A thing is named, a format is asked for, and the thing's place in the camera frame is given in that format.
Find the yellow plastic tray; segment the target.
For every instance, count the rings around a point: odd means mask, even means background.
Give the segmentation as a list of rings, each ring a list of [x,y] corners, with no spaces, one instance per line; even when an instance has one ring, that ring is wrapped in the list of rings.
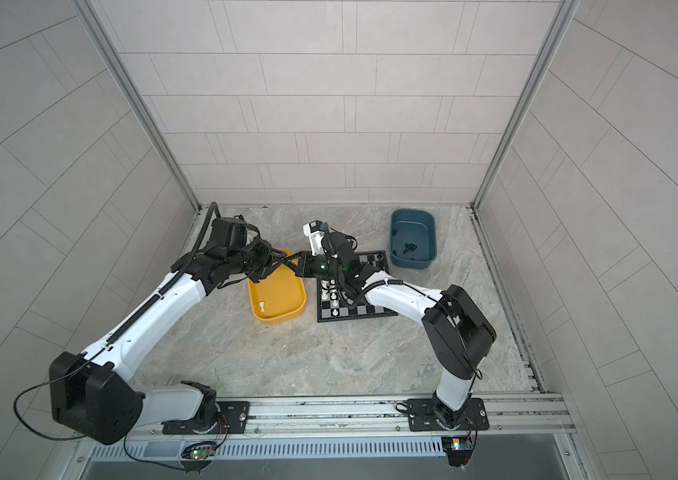
[[[286,265],[259,283],[248,280],[247,287],[254,317],[267,325],[295,319],[305,310],[307,295],[303,280]],[[266,313],[260,312],[259,302],[265,302]]]

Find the black white chessboard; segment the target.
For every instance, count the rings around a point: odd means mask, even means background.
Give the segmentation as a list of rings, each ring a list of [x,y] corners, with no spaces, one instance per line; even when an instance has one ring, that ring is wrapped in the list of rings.
[[[388,269],[387,254],[384,250],[358,252],[358,256],[362,263],[369,263],[380,267],[382,270]],[[331,283],[330,280],[316,280],[316,321],[318,323],[394,317],[398,315],[393,310],[369,303],[365,298],[359,300],[354,307],[347,308],[338,298],[334,298],[337,292],[337,285]]]

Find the teal plastic bin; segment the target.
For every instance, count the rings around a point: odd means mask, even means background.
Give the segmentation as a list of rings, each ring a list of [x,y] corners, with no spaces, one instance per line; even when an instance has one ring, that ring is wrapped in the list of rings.
[[[427,269],[437,257],[433,215],[417,209],[395,210],[391,215],[390,253],[398,267]]]

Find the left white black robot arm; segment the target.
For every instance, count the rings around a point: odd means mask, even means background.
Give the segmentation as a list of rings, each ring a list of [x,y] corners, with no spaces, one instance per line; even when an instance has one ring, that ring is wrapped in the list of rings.
[[[61,353],[49,367],[52,419],[103,445],[135,427],[164,424],[169,431],[206,433],[218,427],[215,391],[204,384],[134,389],[130,380],[173,325],[232,277],[267,278],[286,258],[241,216],[223,217],[211,205],[192,248],[159,287],[124,320],[79,354]]]

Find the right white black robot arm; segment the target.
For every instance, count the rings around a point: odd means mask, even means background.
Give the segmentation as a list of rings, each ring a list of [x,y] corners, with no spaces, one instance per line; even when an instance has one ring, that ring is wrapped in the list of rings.
[[[442,374],[426,415],[446,430],[476,429],[472,389],[483,377],[480,363],[497,332],[470,295],[460,286],[428,289],[397,279],[360,259],[339,232],[312,234],[310,251],[288,256],[284,264],[302,278],[325,280],[336,288],[341,306],[364,301],[406,317],[426,332]]]

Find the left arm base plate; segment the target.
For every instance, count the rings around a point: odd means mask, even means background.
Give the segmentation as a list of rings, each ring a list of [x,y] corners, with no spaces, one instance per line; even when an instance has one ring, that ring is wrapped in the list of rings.
[[[214,407],[203,405],[189,420],[162,423],[163,435],[223,435],[245,432],[250,411],[247,401],[221,401]]]

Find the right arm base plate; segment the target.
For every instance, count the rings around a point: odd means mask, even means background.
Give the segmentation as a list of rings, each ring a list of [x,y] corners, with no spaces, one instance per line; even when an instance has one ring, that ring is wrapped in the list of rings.
[[[457,411],[449,410],[437,397],[412,398],[395,405],[403,414],[413,432],[429,431],[487,431],[488,414],[482,399],[471,397]]]

